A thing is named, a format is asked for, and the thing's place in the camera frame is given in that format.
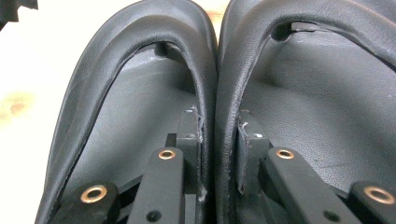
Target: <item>black plastic bracket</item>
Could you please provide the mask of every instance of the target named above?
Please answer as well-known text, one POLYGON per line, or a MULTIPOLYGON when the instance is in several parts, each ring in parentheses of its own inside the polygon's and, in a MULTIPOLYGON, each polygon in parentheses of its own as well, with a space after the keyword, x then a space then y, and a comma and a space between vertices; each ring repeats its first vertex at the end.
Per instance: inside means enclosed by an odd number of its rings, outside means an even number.
POLYGON ((175 147, 154 151, 148 161, 128 224, 184 223, 183 152, 175 147))
POLYGON ((178 120, 176 147, 183 151, 185 161, 185 185, 186 194, 196 194, 197 179, 200 166, 201 130, 197 109, 193 106, 181 112, 178 120))
POLYGON ((372 182, 357 182, 349 193, 351 210, 363 223, 396 223, 396 193, 372 182))
POLYGON ((262 188, 257 181, 259 159, 271 147, 270 140, 257 119, 241 110, 238 123, 236 150, 236 182, 241 194, 259 194, 262 188))
POLYGON ((361 223, 297 151, 271 148, 261 169, 262 188, 274 185, 291 223, 361 223))
POLYGON ((65 200, 51 223, 112 224, 119 213, 117 187, 108 182, 91 182, 65 200))

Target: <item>light wood table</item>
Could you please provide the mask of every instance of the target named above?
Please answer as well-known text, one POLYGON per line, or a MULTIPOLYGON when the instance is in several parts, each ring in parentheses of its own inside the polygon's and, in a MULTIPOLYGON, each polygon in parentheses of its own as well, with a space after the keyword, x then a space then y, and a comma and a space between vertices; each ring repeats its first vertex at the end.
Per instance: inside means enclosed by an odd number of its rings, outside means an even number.
MULTIPOLYGON (((196 0, 219 36, 229 0, 196 0)), ((0 32, 0 192, 4 223, 33 223, 69 78, 86 45, 136 1, 39 0, 0 32)))

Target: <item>round hole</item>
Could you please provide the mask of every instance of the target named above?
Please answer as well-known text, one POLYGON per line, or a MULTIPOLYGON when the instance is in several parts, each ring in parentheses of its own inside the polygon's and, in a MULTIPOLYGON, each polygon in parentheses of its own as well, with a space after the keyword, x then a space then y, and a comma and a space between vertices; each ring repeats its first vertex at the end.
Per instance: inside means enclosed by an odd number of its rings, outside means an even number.
POLYGON ((103 198, 105 198, 107 194, 107 189, 103 185, 95 185, 92 187, 87 188, 82 194, 81 194, 81 201, 84 203, 96 203, 101 201, 103 198))
POLYGON ((282 159, 290 160, 294 158, 294 154, 288 150, 280 149, 276 152, 276 155, 282 159))
POLYGON ((156 222, 156 221, 158 221, 158 220, 160 220, 161 219, 161 213, 159 212, 159 211, 151 211, 151 212, 149 212, 148 213, 148 215, 146 216, 146 219, 149 221, 149 222, 156 222))
POLYGON ((385 204, 394 204, 395 198, 389 192, 378 187, 367 187, 364 189, 364 193, 371 199, 385 204))
POLYGON ((341 218, 337 214, 331 211, 324 211, 323 216, 325 216, 327 219, 329 219, 332 222, 339 222, 341 220, 341 218))
POLYGON ((91 191, 91 192, 88 193, 88 197, 89 197, 89 198, 97 197, 97 196, 100 195, 101 192, 102 192, 102 191, 99 190, 99 189, 93 190, 93 191, 91 191))
POLYGON ((158 156, 163 160, 170 160, 176 156, 176 153, 172 150, 163 150, 158 156))

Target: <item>black leather shoe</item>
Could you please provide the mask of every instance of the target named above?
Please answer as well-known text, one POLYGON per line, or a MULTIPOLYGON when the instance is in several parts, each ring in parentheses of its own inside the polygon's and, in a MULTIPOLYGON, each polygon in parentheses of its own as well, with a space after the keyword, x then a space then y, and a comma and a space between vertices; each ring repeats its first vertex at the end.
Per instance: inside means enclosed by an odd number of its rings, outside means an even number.
POLYGON ((367 200, 394 206, 395 11, 394 1, 231 1, 218 59, 218 223, 372 223, 349 204, 359 181, 371 181, 367 200))
POLYGON ((35 222, 51 223, 67 212, 76 190, 95 181, 116 186, 123 207, 116 219, 125 221, 131 205, 123 204, 122 194, 145 179, 157 148, 167 140, 167 147, 176 145, 167 136, 179 132, 185 110, 197 118, 196 135, 188 137, 200 146, 194 149, 196 176, 188 177, 195 191, 186 195, 186 222, 214 220, 216 54, 211 22, 191 1, 147 0, 110 18, 83 52, 67 88, 35 222))

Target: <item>brass grommet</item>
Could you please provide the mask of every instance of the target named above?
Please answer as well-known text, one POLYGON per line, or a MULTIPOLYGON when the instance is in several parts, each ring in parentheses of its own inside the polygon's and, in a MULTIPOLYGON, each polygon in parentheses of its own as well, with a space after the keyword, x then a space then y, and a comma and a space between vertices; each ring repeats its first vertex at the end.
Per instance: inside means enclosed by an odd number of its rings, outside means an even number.
POLYGON ((276 152, 276 155, 285 160, 291 160, 294 158, 294 154, 286 149, 280 149, 276 152))
POLYGON ((160 154, 158 154, 158 157, 160 157, 162 160, 170 160, 176 156, 176 152, 173 150, 162 150, 160 154))
POLYGON ((105 198, 107 194, 107 188, 103 185, 95 185, 92 187, 87 188, 82 194, 81 194, 81 201, 84 203, 96 203, 101 201, 103 198, 105 198), (90 193, 94 191, 99 191, 98 195, 95 196, 90 196, 90 193))
POLYGON ((373 186, 366 187, 364 188, 364 193, 367 196, 369 196, 371 199, 379 203, 385 203, 385 204, 395 203, 395 198, 393 197, 393 195, 391 195, 389 192, 379 187, 373 187, 373 186))

